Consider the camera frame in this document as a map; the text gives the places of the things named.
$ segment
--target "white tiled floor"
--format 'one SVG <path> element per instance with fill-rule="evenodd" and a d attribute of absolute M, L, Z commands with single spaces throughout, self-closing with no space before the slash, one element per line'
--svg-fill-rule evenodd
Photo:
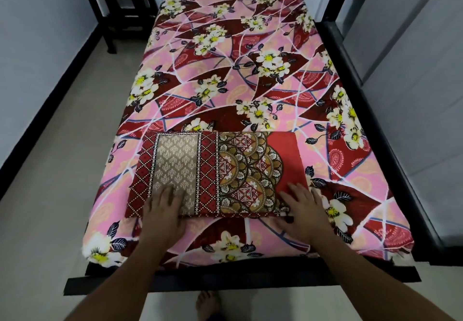
<path fill-rule="evenodd" d="M 101 41 L 0 202 L 0 320 L 62 320 L 82 297 L 80 246 L 142 42 Z M 411 286 L 463 321 L 463 268 L 417 266 Z M 197 292 L 148 295 L 142 320 L 195 320 Z M 359 320 L 338 286 L 223 291 L 229 320 Z"/>

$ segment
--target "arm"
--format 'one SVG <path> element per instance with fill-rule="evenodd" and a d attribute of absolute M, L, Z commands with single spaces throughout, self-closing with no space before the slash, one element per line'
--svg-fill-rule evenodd
<path fill-rule="evenodd" d="M 172 197 L 172 187 L 161 187 L 143 207 L 140 241 L 122 266 L 89 294 L 66 321 L 138 320 L 159 261 L 185 233 L 178 219 L 182 195 Z"/>
<path fill-rule="evenodd" d="M 297 200 L 284 192 L 280 194 L 291 207 L 294 222 L 278 219 L 278 225 L 290 236 L 315 247 L 362 320 L 453 320 L 334 235 L 316 189 L 310 192 L 300 184 L 289 187 Z"/>

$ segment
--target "pink floral bedsheet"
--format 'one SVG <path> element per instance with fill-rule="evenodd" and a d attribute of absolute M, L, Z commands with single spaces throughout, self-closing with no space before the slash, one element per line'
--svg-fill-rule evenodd
<path fill-rule="evenodd" d="M 107 160 L 82 252 L 119 266 L 142 219 L 124 213 L 147 131 L 289 131 L 335 234 L 360 254 L 410 252 L 389 189 L 303 0 L 165 0 Z M 315 255 L 270 218 L 193 218 L 162 268 Z"/>

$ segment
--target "foot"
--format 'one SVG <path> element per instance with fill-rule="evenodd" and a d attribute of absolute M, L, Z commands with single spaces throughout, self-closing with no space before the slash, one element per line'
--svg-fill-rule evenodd
<path fill-rule="evenodd" d="M 218 293 L 212 290 L 203 290 L 196 301 L 198 321 L 206 321 L 213 314 L 221 310 Z"/>

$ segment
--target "wooden stool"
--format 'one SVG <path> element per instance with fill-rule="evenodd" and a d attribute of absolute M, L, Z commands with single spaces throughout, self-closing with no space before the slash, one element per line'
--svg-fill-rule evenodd
<path fill-rule="evenodd" d="M 132 0 L 134 8 L 121 8 L 117 0 L 105 0 L 109 14 L 104 16 L 97 0 L 89 0 L 102 27 L 108 53 L 116 54 L 113 39 L 136 38 L 147 40 L 157 15 L 154 0 Z"/>

